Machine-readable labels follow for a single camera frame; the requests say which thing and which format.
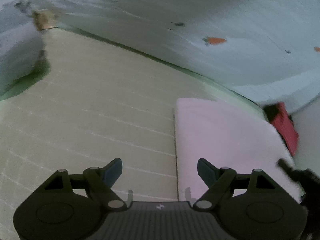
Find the white garment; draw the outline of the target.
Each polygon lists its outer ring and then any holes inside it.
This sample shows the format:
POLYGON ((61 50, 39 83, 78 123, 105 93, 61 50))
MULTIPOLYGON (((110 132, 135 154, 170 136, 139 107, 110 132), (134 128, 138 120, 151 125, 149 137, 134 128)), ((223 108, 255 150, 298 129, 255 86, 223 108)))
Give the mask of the white garment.
POLYGON ((293 159, 276 129, 267 121, 223 101, 180 98, 175 107, 178 197, 194 203, 208 186, 197 173, 204 158, 217 168, 250 174, 260 168, 296 201, 301 190, 277 166, 293 159))

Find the green grid cutting mat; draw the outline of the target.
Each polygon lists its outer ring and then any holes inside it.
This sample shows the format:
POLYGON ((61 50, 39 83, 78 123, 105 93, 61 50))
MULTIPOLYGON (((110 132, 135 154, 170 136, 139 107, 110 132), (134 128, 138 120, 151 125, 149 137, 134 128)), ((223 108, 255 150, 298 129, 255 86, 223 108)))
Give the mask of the green grid cutting mat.
POLYGON ((16 207, 60 168, 81 173, 114 158, 123 199, 178 198, 174 108, 222 100, 262 118, 256 104, 212 80, 61 28, 43 32, 45 58, 1 97, 1 239, 17 239, 16 207))

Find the grey-blue patterned cloth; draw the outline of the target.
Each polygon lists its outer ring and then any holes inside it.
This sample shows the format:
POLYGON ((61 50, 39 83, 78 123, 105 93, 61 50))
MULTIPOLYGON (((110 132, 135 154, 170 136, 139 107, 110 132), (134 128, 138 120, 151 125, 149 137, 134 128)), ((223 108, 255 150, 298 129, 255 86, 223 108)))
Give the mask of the grey-blue patterned cloth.
POLYGON ((25 91, 50 73, 42 33, 29 3, 13 1, 1 10, 1 100, 25 91))

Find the light blue carrot-print sheet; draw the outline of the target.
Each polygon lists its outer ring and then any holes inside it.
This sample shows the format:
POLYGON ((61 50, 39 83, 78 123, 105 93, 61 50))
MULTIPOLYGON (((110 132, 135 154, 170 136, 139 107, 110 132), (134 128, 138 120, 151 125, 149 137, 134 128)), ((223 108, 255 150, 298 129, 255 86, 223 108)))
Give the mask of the light blue carrot-print sheet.
POLYGON ((1 0, 295 112, 319 96, 319 0, 1 0))

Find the red striped folded garment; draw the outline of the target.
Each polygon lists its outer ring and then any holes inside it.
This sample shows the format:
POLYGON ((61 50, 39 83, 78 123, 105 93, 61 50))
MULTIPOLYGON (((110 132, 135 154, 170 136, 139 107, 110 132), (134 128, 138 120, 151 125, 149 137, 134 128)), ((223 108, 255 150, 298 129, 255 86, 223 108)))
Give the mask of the red striped folded garment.
POLYGON ((295 156, 298 148, 299 134, 296 132, 293 121, 287 113, 285 104, 280 102, 275 105, 277 112, 271 121, 277 132, 282 137, 287 149, 292 156, 295 156))

